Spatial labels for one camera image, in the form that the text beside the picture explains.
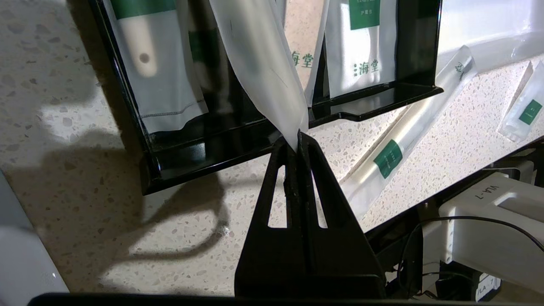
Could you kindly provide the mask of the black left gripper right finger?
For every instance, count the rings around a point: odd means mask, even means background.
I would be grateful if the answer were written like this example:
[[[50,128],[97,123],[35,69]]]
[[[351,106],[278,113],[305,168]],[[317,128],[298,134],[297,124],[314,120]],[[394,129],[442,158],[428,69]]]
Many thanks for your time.
[[[318,142],[298,133],[305,271],[320,297],[383,297],[385,274]]]

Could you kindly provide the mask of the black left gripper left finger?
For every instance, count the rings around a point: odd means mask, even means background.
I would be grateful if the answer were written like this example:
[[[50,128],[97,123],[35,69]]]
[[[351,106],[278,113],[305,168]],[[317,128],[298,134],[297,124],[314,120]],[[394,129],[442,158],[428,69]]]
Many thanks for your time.
[[[268,221],[278,171],[284,167],[286,228]],[[303,204],[297,176],[297,155],[280,138],[273,146],[260,194],[235,271],[237,297],[293,297],[305,276]]]

